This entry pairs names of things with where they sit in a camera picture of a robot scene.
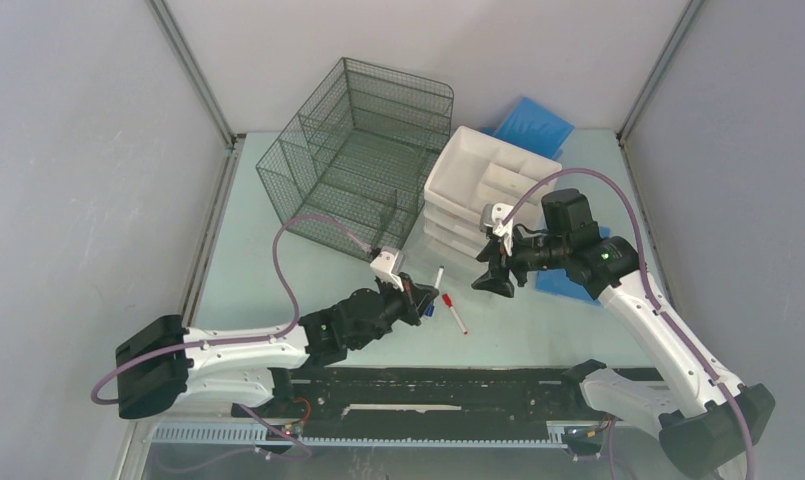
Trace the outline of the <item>white plastic drawer organizer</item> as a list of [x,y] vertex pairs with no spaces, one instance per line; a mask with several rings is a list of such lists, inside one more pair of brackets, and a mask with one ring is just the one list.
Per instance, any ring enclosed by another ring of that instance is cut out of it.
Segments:
[[488,204],[517,204],[538,181],[562,165],[468,127],[450,137],[423,190],[423,238],[451,261],[474,266],[487,243],[479,225]]

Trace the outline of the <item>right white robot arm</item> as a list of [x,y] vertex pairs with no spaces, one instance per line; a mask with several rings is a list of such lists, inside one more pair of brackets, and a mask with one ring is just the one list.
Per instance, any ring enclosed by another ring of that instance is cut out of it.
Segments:
[[511,298],[529,273],[564,271],[621,319],[669,390],[663,395],[588,360],[562,379],[563,411],[584,418],[596,410],[626,421],[656,438],[691,479],[745,456],[775,409],[772,393],[762,384],[746,385],[710,353],[658,292],[636,249],[622,237],[601,234],[585,195],[557,190],[544,195],[541,206],[543,230],[514,223],[508,204],[483,208],[480,228],[488,243],[476,259],[487,271],[473,289]]

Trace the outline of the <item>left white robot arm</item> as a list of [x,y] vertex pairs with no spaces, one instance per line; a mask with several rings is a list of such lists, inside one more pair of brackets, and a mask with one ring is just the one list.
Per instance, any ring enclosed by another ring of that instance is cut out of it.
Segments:
[[162,414],[179,403],[231,403],[282,416],[294,403],[289,373],[345,360],[391,333],[401,321],[418,326],[438,297],[431,285],[380,283],[302,316],[292,330],[215,331],[162,316],[115,350],[118,414],[126,420]]

